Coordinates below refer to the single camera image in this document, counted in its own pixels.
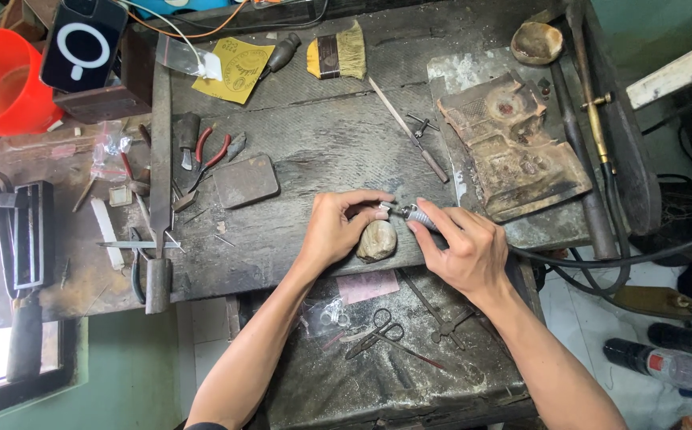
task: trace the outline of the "pliers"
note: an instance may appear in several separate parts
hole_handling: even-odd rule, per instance
[[[189,190],[185,194],[189,194],[192,191],[196,190],[198,188],[198,184],[200,183],[200,180],[202,179],[202,175],[207,171],[209,168],[212,168],[213,166],[216,165],[218,161],[221,161],[222,158],[227,154],[227,149],[229,148],[229,144],[232,142],[232,136],[230,135],[225,135],[224,136],[224,145],[221,146],[221,150],[218,151],[216,155],[214,155],[213,158],[208,160],[205,164],[202,163],[202,149],[203,145],[205,145],[205,141],[207,140],[207,137],[211,135],[213,132],[213,127],[208,127],[205,129],[201,134],[200,137],[198,138],[198,144],[197,147],[195,148],[195,161],[198,163],[198,176],[195,179],[195,183],[192,184],[192,186],[189,188]]]
[[[128,227],[129,239],[140,242],[142,237],[139,232],[134,227]],[[142,291],[142,285],[139,282],[139,255],[144,257],[146,261],[150,261],[152,257],[147,255],[147,252],[142,248],[132,248],[133,251],[133,264],[131,264],[131,289],[133,289],[133,294],[137,297],[137,300],[141,305],[144,305],[144,291]]]

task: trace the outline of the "yellow sandpaper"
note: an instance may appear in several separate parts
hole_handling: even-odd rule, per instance
[[[273,50],[274,45],[257,46],[234,37],[219,39],[213,53],[221,59],[224,80],[198,77],[192,88],[209,96],[243,104]]]

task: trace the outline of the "red-handled pliers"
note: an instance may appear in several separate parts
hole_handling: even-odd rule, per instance
[[[213,127],[208,127],[205,129],[202,134],[200,134],[200,137],[198,138],[198,143],[197,146],[195,147],[195,160],[198,162],[198,177],[195,179],[195,183],[189,188],[189,191],[187,191],[187,194],[191,193],[192,191],[196,190],[198,188],[198,184],[200,183],[200,179],[202,179],[202,175],[207,171],[209,168],[212,168],[213,166],[216,165],[218,161],[221,161],[222,158],[227,154],[227,148],[229,148],[229,144],[232,142],[232,136],[230,135],[225,135],[224,136],[224,145],[221,146],[221,150],[218,151],[216,155],[214,155],[213,158],[208,160],[205,164],[202,163],[202,149],[203,145],[205,145],[205,141],[207,140],[207,137],[211,135],[213,132]]]

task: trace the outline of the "hand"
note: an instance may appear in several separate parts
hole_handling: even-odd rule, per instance
[[[388,220],[388,211],[378,208],[381,200],[394,196],[377,190],[317,194],[299,258],[322,271],[346,257],[369,223]]]
[[[462,207],[439,209],[422,198],[418,199],[418,207],[449,243],[449,249],[438,249],[426,227],[417,221],[408,221],[407,226],[415,233],[428,270],[479,308],[513,288],[505,275],[508,245],[503,227]]]

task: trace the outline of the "white cable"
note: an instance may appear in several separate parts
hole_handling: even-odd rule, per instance
[[[165,22],[166,24],[169,24],[171,27],[173,27],[173,29],[176,30],[176,33],[179,33],[179,36],[181,36],[181,37],[184,39],[184,41],[187,42],[187,44],[189,45],[190,49],[192,49],[192,52],[195,53],[195,57],[197,57],[197,59],[198,59],[198,66],[199,66],[201,69],[205,68],[205,65],[202,64],[202,61],[200,61],[200,56],[198,55],[198,51],[195,49],[195,47],[192,46],[192,43],[190,43],[190,41],[189,41],[189,39],[187,38],[187,36],[185,36],[184,33],[182,33],[182,31],[179,30],[179,28],[178,28],[176,25],[174,25],[174,24],[173,24],[172,22],[170,22],[169,20],[165,19],[165,18],[164,18],[162,15],[160,15],[159,13],[150,11],[150,9],[145,8],[145,7],[142,6],[142,5],[138,5],[138,4],[136,4],[136,3],[129,2],[128,0],[117,0],[117,1],[120,2],[120,3],[125,3],[125,4],[127,4],[127,5],[132,5],[132,6],[134,6],[135,8],[142,9],[142,10],[145,11],[145,12],[149,12],[149,13],[151,13],[152,15],[155,15],[155,16],[157,16],[158,18],[162,19],[163,22]]]

